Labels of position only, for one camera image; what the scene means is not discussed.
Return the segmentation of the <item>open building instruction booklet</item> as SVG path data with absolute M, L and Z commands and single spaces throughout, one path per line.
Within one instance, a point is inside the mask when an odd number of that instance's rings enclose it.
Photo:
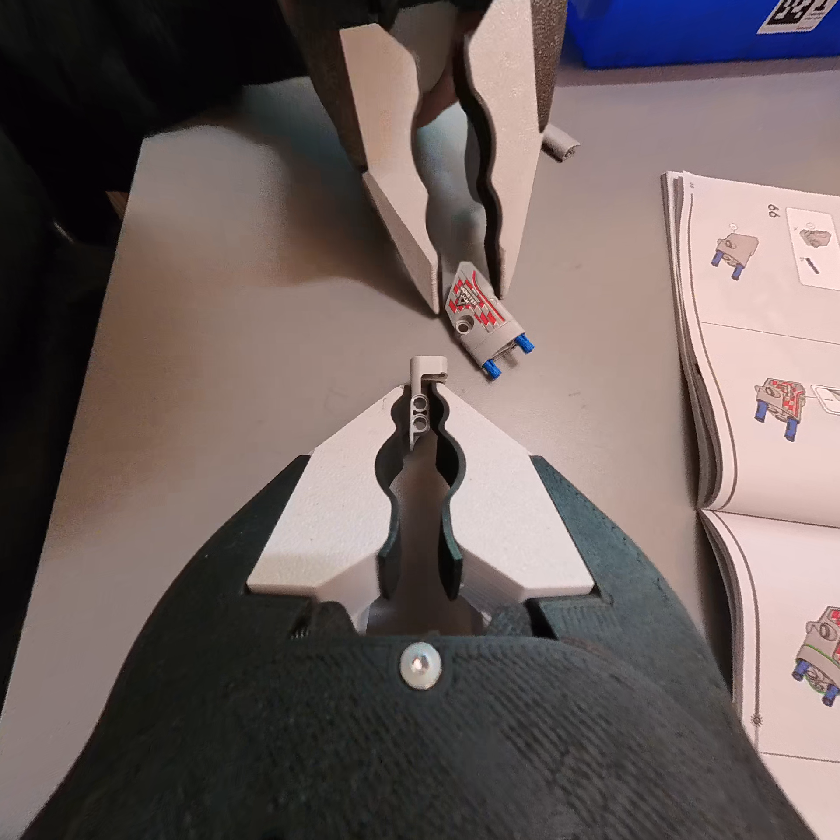
M 838 838 L 838 197 L 662 183 L 734 705 L 815 836 Z

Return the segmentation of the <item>grey printed toy brick assembly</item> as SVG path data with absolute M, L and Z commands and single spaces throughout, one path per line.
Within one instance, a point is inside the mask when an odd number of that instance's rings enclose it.
M 498 358 L 516 347 L 530 354 L 534 345 L 493 291 L 476 265 L 462 260 L 446 295 L 444 311 L 462 347 L 495 381 L 501 375 Z

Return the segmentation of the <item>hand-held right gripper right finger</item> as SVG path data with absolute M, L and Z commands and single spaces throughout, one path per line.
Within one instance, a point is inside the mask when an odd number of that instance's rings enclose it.
M 529 451 L 445 385 L 429 388 L 435 466 L 447 485 L 438 573 L 484 627 L 534 599 L 590 595 L 595 582 Z

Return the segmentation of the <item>black white marker tag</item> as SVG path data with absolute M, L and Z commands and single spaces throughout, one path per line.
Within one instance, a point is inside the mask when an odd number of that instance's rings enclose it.
M 757 30 L 757 35 L 806 34 L 824 20 L 838 1 L 779 1 Z

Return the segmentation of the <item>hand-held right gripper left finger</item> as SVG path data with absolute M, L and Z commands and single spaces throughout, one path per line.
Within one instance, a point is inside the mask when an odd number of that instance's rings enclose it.
M 247 579 L 251 592 L 336 602 L 364 634 L 401 573 L 410 391 L 399 385 L 316 447 Z

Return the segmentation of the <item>grey angled toy brick beam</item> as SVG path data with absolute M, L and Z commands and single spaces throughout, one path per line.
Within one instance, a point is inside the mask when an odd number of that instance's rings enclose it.
M 409 449 L 414 451 L 417 440 L 429 431 L 429 397 L 424 387 L 429 383 L 443 383 L 448 378 L 448 361 L 442 355 L 416 355 L 410 361 Z

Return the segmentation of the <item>grey desk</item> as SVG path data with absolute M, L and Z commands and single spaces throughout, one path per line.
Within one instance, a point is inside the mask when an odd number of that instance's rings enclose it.
M 2 838 L 88 740 L 155 604 L 287 463 L 445 354 L 451 387 L 654 561 L 731 673 L 695 514 L 659 178 L 838 194 L 838 60 L 587 71 L 552 121 L 488 383 L 401 275 L 307 80 L 144 145 L 2 718 Z

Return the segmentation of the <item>blue plastic bin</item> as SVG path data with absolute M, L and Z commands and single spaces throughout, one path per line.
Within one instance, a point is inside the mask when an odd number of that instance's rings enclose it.
M 812 32 L 757 35 L 779 1 L 569 1 L 592 69 L 838 56 L 839 3 Z

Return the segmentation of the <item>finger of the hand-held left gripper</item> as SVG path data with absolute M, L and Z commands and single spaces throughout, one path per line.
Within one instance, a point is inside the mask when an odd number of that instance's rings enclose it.
M 459 101 L 475 136 L 471 166 L 486 212 L 488 277 L 510 289 L 539 161 L 541 132 L 530 2 L 490 2 L 459 56 Z
M 364 187 L 415 288 L 439 314 L 439 257 L 413 153 L 421 99 L 415 55 L 378 24 L 343 28 L 340 42 L 366 160 Z

